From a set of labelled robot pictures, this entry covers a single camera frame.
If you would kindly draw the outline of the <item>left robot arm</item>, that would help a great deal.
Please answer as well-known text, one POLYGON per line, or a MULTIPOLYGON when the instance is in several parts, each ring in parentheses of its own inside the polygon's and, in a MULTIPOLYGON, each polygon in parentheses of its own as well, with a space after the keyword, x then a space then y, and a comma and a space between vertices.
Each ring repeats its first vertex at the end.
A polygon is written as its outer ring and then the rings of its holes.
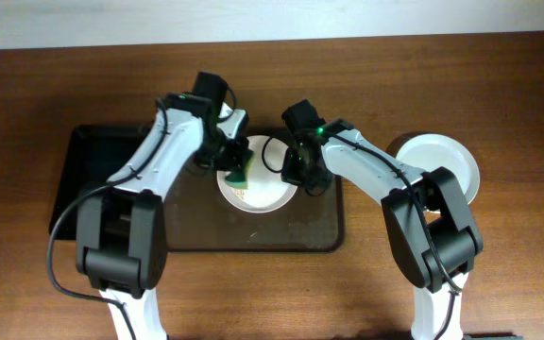
POLYGON ((171 93, 140 146, 76 201, 76 267, 108 305, 120 339, 165 339, 156 286, 167 259, 163 203, 184 165, 243 177, 251 158, 243 109, 224 98, 171 93))

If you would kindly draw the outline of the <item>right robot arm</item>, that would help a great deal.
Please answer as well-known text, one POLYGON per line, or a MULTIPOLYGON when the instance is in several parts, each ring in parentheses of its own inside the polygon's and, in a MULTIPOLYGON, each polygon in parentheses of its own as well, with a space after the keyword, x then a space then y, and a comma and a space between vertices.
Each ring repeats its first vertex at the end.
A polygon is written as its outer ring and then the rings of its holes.
POLYGON ((484 243, 457 177, 397 161, 341 119, 284 122, 291 142, 283 181, 311 190, 339 176, 382 207, 392 256, 414 287, 412 337, 464 338, 462 292, 484 243))

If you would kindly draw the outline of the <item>white plate with stain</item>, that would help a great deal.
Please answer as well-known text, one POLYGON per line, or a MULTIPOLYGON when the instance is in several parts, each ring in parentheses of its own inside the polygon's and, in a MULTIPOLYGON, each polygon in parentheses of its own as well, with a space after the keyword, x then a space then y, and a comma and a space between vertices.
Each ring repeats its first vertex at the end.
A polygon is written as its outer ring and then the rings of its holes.
POLYGON ((435 133, 416 134, 399 143, 392 155, 400 162, 428 172, 443 166, 456 176, 461 190, 471 204, 479 192, 481 174, 471 152, 451 137, 435 133))

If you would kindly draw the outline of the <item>green yellow sponge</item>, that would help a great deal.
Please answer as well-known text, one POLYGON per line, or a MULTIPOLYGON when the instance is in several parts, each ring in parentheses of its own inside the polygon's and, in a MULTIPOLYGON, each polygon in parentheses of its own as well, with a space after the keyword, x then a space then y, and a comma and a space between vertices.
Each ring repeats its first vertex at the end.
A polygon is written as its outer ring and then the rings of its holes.
POLYGON ((245 190, 248 187, 248 172, 252 166, 254 152, 248 151, 245 163, 238 169, 230 171, 225 177, 224 182, 233 189, 245 190))

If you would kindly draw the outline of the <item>pink white plate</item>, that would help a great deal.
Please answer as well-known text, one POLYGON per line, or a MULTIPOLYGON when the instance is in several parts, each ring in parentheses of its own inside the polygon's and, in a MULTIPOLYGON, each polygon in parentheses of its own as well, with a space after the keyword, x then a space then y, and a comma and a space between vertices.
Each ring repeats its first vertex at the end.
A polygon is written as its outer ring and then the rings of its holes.
POLYGON ((262 161, 262 151, 264 149, 266 164, 273 170, 279 170, 288 145, 274 138, 264 148, 268 136, 251 135, 247 138, 253 157, 246 171, 246 184, 242 188, 229 186, 226 177, 230 173, 224 171, 216 173, 217 184, 222 196, 235 208, 247 213, 270 213, 288 203, 297 186, 282 181, 280 173, 267 169, 262 161))

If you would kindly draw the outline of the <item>brown serving tray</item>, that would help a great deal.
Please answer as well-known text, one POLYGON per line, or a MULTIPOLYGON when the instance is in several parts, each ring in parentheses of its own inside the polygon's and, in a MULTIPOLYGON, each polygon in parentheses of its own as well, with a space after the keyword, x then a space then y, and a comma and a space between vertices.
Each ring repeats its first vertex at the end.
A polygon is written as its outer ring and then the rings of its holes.
POLYGON ((227 174, 192 164, 178 174, 163 210, 167 247, 172 252, 332 252, 344 240, 342 181, 326 191, 297 187, 287 203, 271 212, 247 212, 224 194, 227 174))

